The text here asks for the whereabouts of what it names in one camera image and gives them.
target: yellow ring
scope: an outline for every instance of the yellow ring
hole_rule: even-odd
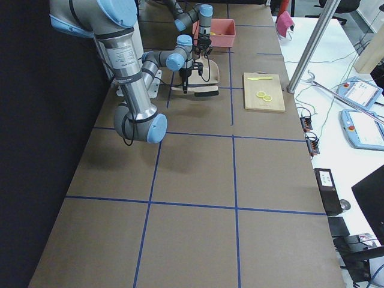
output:
[[[258,96],[259,98],[263,98],[265,95],[266,93],[264,91],[259,91],[258,93],[256,93],[256,96]]]
[[[264,97],[263,97],[263,100],[265,102],[271,102],[272,101],[272,96],[270,96],[268,94],[265,94]]]

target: chair base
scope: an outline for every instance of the chair base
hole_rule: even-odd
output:
[[[319,18],[320,15],[305,15],[306,18]],[[342,26],[344,26],[347,23],[347,19],[340,18],[337,16],[333,16],[332,19],[337,19]]]

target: blue cable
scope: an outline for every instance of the blue cable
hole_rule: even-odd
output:
[[[384,264],[382,266],[380,266],[378,268],[378,270],[376,270],[376,272],[373,274],[372,278],[371,278],[371,281],[368,283],[368,285],[366,286],[366,288],[369,288],[374,280],[374,278],[376,277],[376,275],[380,272],[381,269],[384,268]]]

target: pink cloth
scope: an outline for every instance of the pink cloth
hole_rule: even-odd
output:
[[[287,11],[284,11],[277,19],[277,32],[287,37],[287,30],[293,27],[295,24]]]

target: metal rod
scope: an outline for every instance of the metal rod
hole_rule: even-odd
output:
[[[359,110],[360,112],[362,112],[362,113],[366,114],[367,116],[371,117],[372,119],[374,119],[376,122],[384,125],[384,121],[383,120],[381,120],[378,117],[370,114],[369,112],[365,111],[363,108],[360,108],[355,103],[350,102],[349,100],[343,98],[342,96],[338,95],[334,91],[329,90],[327,87],[324,87],[323,85],[317,83],[316,81],[313,81],[312,83],[315,84],[316,86],[320,87],[320,88],[323,88],[324,90],[328,91],[329,93],[331,93],[337,100],[343,102],[344,104],[347,104],[348,106],[350,106],[350,107],[352,107],[352,108],[354,108],[356,110]]]
[[[307,46],[304,49],[304,52],[300,58],[299,64],[296,67],[295,72],[293,73],[292,79],[288,84],[287,91],[289,93],[294,93],[299,81],[307,69],[308,63],[311,60],[311,57],[320,42],[321,37],[323,36],[326,27],[328,26],[329,21],[332,19],[336,8],[340,0],[328,0],[324,6],[323,12],[321,13],[319,20],[316,23],[315,28],[313,29],[312,35],[307,43]]]

